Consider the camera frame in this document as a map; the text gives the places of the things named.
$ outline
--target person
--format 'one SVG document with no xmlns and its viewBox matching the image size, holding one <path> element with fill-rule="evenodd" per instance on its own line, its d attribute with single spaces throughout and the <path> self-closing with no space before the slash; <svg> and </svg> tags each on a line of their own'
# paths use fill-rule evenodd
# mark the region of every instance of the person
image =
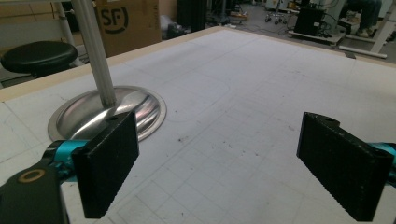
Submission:
<svg viewBox="0 0 396 224">
<path fill-rule="evenodd" d="M 378 21 L 382 0 L 347 0 L 349 7 L 361 9 L 361 22 L 356 35 L 369 38 L 373 35 Z"/>
</svg>

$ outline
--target metal stand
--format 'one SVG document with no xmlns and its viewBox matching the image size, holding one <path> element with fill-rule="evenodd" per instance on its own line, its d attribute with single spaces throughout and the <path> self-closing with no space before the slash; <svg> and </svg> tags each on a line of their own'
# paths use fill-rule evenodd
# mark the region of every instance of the metal stand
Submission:
<svg viewBox="0 0 396 224">
<path fill-rule="evenodd" d="M 285 20 L 285 16 L 283 14 L 279 13 L 279 6 L 280 6 L 281 2 L 283 2 L 283 0 L 277 0 L 275 13 L 273 13 L 273 12 L 268 13 L 267 16 L 265 16 L 265 22 L 270 21 L 271 17 L 274 17 L 275 18 L 274 24 L 278 24 L 282 21 L 283 21 L 283 24 L 287 23 L 287 21 Z"/>
<path fill-rule="evenodd" d="M 139 140 L 153 133 L 163 122 L 166 107 L 152 91 L 138 87 L 113 88 L 105 49 L 91 0 L 72 0 L 78 25 L 90 58 L 97 91 L 89 91 L 61 106 L 49 121 L 49 137 L 91 139 L 115 114 L 136 110 Z"/>
</svg>

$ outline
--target dark pants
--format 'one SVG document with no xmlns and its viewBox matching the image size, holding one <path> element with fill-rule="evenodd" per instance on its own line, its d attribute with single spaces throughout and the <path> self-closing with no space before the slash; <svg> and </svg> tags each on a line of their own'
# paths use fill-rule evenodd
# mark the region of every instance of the dark pants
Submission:
<svg viewBox="0 0 396 224">
<path fill-rule="evenodd" d="M 349 7 L 361 9 L 361 24 L 359 29 L 367 29 L 378 21 L 379 10 L 382 6 L 381 0 L 348 0 Z"/>
</svg>

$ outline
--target cardboard box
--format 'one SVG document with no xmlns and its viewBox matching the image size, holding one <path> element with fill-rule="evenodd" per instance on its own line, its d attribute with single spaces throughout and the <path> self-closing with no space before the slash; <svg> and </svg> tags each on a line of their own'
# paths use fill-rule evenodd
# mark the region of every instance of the cardboard box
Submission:
<svg viewBox="0 0 396 224">
<path fill-rule="evenodd" d="M 161 42 L 159 0 L 96 0 L 107 57 Z"/>
</svg>

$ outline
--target table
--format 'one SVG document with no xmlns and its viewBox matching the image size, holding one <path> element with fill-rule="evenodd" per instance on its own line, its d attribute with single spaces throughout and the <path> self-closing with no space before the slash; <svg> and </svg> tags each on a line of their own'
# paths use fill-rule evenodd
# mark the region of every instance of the table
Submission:
<svg viewBox="0 0 396 224">
<path fill-rule="evenodd" d="M 72 223 L 356 223 L 296 150 L 304 111 L 394 142 L 396 67 L 364 60 L 218 27 L 108 59 L 115 85 L 158 92 L 168 114 L 105 217 L 85 219 L 62 185 Z M 39 160 L 52 113 L 93 89 L 83 65 L 0 90 L 0 184 Z M 374 223 L 393 223 L 395 200 L 385 187 Z"/>
</svg>

